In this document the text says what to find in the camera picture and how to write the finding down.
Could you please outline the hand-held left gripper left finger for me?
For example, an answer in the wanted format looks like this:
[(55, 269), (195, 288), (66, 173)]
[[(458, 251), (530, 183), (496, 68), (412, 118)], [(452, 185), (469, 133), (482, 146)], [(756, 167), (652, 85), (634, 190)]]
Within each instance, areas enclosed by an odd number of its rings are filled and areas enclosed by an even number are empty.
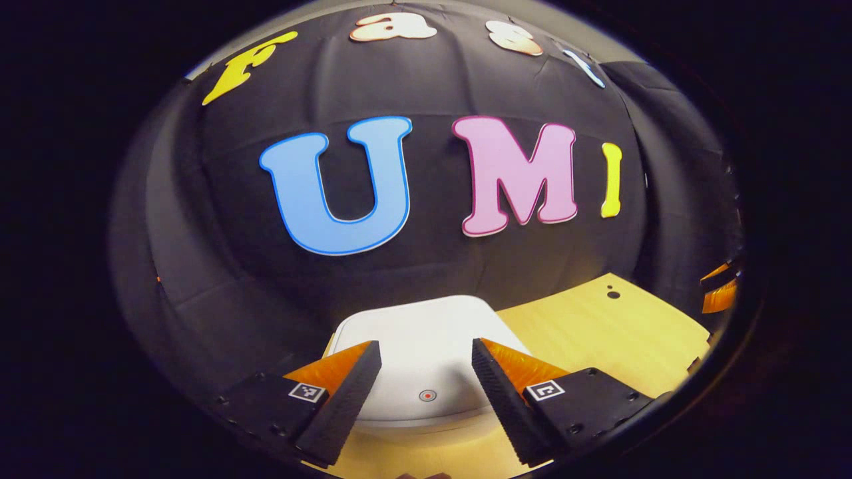
[(365, 341), (282, 374), (258, 372), (211, 401), (211, 411), (249, 446), (320, 468), (337, 463), (381, 369)]

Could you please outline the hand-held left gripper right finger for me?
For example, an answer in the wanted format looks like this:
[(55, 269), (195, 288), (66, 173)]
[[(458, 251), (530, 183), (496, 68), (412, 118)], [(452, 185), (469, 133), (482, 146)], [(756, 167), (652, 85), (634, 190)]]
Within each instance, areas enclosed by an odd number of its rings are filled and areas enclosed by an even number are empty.
[(575, 372), (488, 340), (472, 340), (471, 364), (520, 462), (540, 466), (590, 454), (656, 398), (600, 368)]

